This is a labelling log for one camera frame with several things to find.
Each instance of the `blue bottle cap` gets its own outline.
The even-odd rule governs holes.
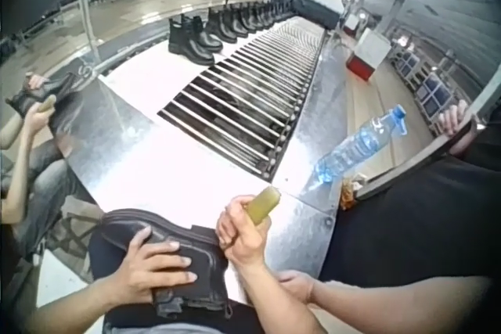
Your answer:
[[[405,115],[407,114],[404,110],[404,108],[400,105],[395,106],[393,109],[393,114],[398,118],[398,119],[403,119]]]

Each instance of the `roller conveyor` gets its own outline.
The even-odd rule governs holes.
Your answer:
[[[299,117],[324,30],[296,17],[236,50],[158,115],[244,170],[271,181]]]

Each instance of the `person's right hand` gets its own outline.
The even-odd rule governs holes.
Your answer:
[[[272,224],[269,217],[255,226],[245,211],[253,196],[238,196],[221,213],[216,225],[221,248],[237,268],[265,264],[265,245]]]
[[[38,108],[40,105],[39,102],[33,104],[24,118],[24,130],[30,137],[34,137],[43,127],[49,124],[49,118],[55,111],[54,107],[51,107],[43,113],[39,113]]]
[[[280,285],[296,299],[308,304],[312,300],[315,279],[300,271],[289,270],[278,273]]]
[[[169,254],[179,249],[176,242],[143,244],[151,234],[151,227],[139,231],[128,246],[122,265],[108,281],[116,293],[116,305],[151,303],[151,289],[185,285],[196,281],[196,275],[180,269],[191,264],[186,257]]]
[[[460,124],[464,120],[468,104],[464,100],[460,100],[458,105],[450,106],[446,111],[438,116],[438,122],[442,126],[444,133],[452,137],[460,130]],[[472,129],[477,130],[477,123],[475,117],[472,117]]]

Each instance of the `blue jeans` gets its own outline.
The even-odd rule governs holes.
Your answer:
[[[15,229],[22,257],[29,257],[54,225],[67,196],[94,203],[73,171],[68,167],[53,140],[30,153],[28,198],[24,219]],[[8,192],[12,170],[2,176],[2,192]]]

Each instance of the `jeans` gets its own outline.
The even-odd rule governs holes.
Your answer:
[[[8,192],[12,172],[7,171],[2,176],[2,192]],[[53,140],[31,151],[27,180],[28,198],[24,219],[14,227],[22,257],[28,257],[36,250],[57,220],[67,196],[94,203]]]
[[[121,265],[125,252],[107,242],[99,226],[95,228],[88,244],[88,255],[94,279],[113,274]],[[183,308],[176,318],[162,318],[152,304],[131,304],[113,309],[105,316],[105,326],[111,329],[152,328],[171,323],[199,325],[225,334],[260,334],[264,331],[253,308],[232,303],[233,315],[225,319],[221,312]]]

